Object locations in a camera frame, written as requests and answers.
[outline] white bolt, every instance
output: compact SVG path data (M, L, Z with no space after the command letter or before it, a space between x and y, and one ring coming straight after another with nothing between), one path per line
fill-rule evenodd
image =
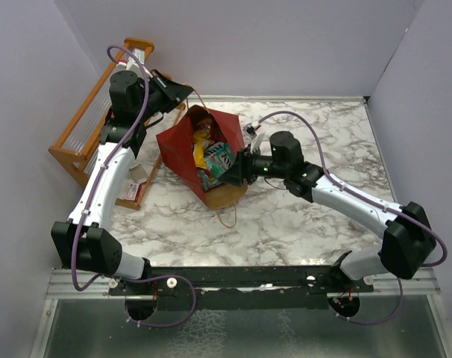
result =
M170 289L174 289L176 287L176 285L178 284L178 282L176 281L176 278L174 277L170 277L167 281L166 281L166 285L168 286L168 288Z
M372 276L365 276L363 282L365 282L366 285L371 286L374 284L374 278Z
M116 282L116 280L114 278L110 279L110 281L108 281L108 287L110 287L111 289L116 289L116 287L119 285L118 282Z

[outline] gray floor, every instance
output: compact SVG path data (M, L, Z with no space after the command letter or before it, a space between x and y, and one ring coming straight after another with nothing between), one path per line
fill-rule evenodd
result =
M397 297L367 296L357 318L388 315ZM182 313L156 313L157 322ZM59 301L46 357L444 357L426 295L408 295L386 324L346 323L329 310L197 311L179 327L137 328L123 301Z

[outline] white marble surface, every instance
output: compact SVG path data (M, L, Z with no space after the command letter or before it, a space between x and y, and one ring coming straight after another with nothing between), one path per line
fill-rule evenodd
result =
M276 110L304 116L317 131L329 170L349 184L391 201L392 195L365 108L359 102L207 102L239 115L241 124ZM148 132L137 158L147 171L159 153L153 134L169 127L176 113ZM288 130L301 141L305 160L320 163L304 124L277 116L263 126L266 136ZM269 142L261 146L270 153ZM282 186L277 180L272 183ZM233 221L233 208L221 210ZM155 266L271 266L332 263L346 250L379 242L365 228L327 207L310 204L263 179L249 186L237 207L237 225L222 226L187 186L162 165L140 211L116 207L111 233L125 251L147 257Z

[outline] white wall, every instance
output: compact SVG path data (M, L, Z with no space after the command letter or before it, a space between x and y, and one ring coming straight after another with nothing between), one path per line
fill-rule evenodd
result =
M78 186L47 152L97 79L51 0L0 1L0 357L31 349Z
M436 269L452 320L452 0L426 0L370 100L402 203L422 204L448 244Z
M422 0L55 0L104 69L152 40L152 66L209 95L371 95Z

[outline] purple cable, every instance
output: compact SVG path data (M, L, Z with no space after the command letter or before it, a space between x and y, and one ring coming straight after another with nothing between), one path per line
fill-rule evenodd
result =
M402 307L402 303L404 302L404 287L402 286L402 281L400 278L397 278L398 281L398 287L400 288L400 298L398 300L398 304L396 308L393 310L392 313L390 313L387 317L379 319L378 321L359 321L350 317L345 317L343 315L338 314L334 308L332 308L331 305L329 305L329 308L336 313L336 317L343 319L344 321L360 324L362 326L374 326L376 324L382 324L385 322L390 321L391 319L395 318L395 316L400 312L400 308Z
M90 209L90 205L92 203L93 197L95 196L95 193L98 188L98 184L100 183L101 176L103 175L105 168L108 166L108 163L112 160L112 158L116 154L116 152L122 147L124 141L133 133L133 131L135 130L135 127L142 120L143 113L145 112L146 105L148 103L148 76L146 74L145 69L143 68L143 65L130 50L128 50L127 48L121 47L121 46L117 46L117 45L108 46L108 49L107 49L108 57L114 63L118 63L119 61L117 61L110 54L110 51L112 48L117 48L119 50L123 50L123 52L126 52L138 64L139 69L142 71L143 79L145 80L145 97L143 99L142 108L140 109L140 111L138 113L138 117L135 119L135 122L131 125L128 132L120 139L120 141L117 143L115 148L108 155L107 159L105 159L104 165L101 166L100 170L98 171L98 174L97 174L95 180L93 181L93 185L92 185L92 189L90 190L90 194L85 203L84 210L87 210L87 211ZM96 280L98 277L101 276L100 274L96 274L84 286L80 286L78 284L78 280L77 280L77 248L78 248L78 240L80 239L80 233L81 233L82 227L84 226L84 222L85 222L86 218L87 218L87 215L82 213L82 215L80 217L80 221L77 224L77 229L75 230L74 242L72 243L72 258L71 258L72 282L77 291L84 291L85 289L87 289L88 286L90 286L93 283L94 280Z
M125 313L128 317L129 321L132 321L133 323L136 324L140 324L142 326L146 326L146 327L154 327L154 328L170 328L170 327L174 327L174 326L178 326L179 324L182 324L183 322L185 322L189 317L191 317L191 315L193 314L193 312L195 312L195 308L196 308L196 292L195 292L195 287L192 285L192 283L186 279L183 276L178 276L177 274L168 274L168 275L163 275L163 276L157 276L157 277L152 277L152 278L146 278L144 280L130 280L127 278L124 278L123 280L128 281L128 282L135 282L135 283L147 283L147 282L152 282L152 281L158 281L158 280L165 280L165 279L169 279L169 278L179 278L180 280L186 282L189 286L189 288L191 289L192 295L193 295L193 303L191 305L191 309L189 310L189 312L179 321L173 322L173 323L165 323L165 324L157 324L157 323L147 323L144 321L135 321L134 319L132 319L130 317L130 313L128 313L128 306L127 303L125 302Z
M312 127L312 125L309 124L309 122L302 116L298 115L297 113L291 112L290 110L279 110L277 112L273 112L271 114L268 114L267 116L261 118L259 120L259 123L264 122L265 120L267 120L268 118L271 118L273 116L276 116L278 114L289 114L290 116L294 116L296 118L299 118L310 130L310 132L313 134L314 139L316 140L317 143L317 149L318 149L318 155L321 158L321 165L322 168L324 170L324 174L325 176L332 182L332 184L334 184L335 186L338 186L340 188L342 188L341 183L339 183L337 180L335 180L334 178L332 178L332 176L330 175L329 171L327 170L327 167L325 165L325 158L324 158L324 152L322 151L322 146L321 146L321 142L317 136L316 131L314 131L314 128ZM407 214L404 214L400 211L391 209L389 207L385 207L384 205L377 203L369 198L366 198L365 196L359 194L358 192L353 191L352 189L349 189L347 187L342 188L345 192L348 192L349 194L351 194L352 196L355 196L356 198L364 201L367 204L370 204L373 207L378 207L381 210L385 210L388 211L392 214L395 214L396 216L400 216L401 218L404 218L406 220L408 220L409 222L413 223L414 225L418 226L419 228L421 228L422 230L427 231L431 236L433 236L436 241L440 244L440 246L442 247L443 253L442 253L442 257L440 258L440 260L435 261L434 263L425 263L422 267L434 267L437 265L442 264L448 257L448 249L447 246L445 245L445 243L443 242L442 238L440 238L440 236L438 236L437 233L435 233L433 230L431 230L429 227L427 227L426 225L423 225L422 223L418 222L417 220L415 220L414 218L408 216Z

